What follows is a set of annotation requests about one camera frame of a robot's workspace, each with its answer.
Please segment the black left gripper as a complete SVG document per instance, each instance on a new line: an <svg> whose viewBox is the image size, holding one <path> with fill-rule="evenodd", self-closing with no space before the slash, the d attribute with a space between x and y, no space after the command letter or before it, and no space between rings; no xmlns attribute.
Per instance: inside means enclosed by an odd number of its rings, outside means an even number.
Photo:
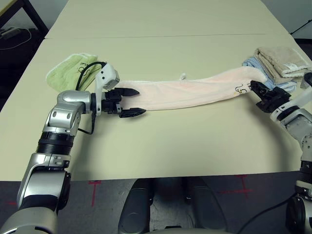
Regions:
<svg viewBox="0 0 312 234"><path fill-rule="evenodd" d="M113 90L102 92L101 95L101 111L107 114L116 114L120 118L137 117L146 112L142 108L122 109L120 102L123 97L131 97L139 95L139 91L132 88L115 88Z"/></svg>

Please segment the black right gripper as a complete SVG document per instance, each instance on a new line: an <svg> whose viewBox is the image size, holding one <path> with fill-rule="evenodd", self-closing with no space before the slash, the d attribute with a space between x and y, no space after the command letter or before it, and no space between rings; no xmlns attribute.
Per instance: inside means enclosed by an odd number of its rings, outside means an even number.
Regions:
<svg viewBox="0 0 312 234"><path fill-rule="evenodd" d="M255 80L251 80L250 89L261 99L256 106L265 113L272 113L275 109L287 103L291 97L288 92L281 88L275 87L270 90L263 83Z"/></svg>

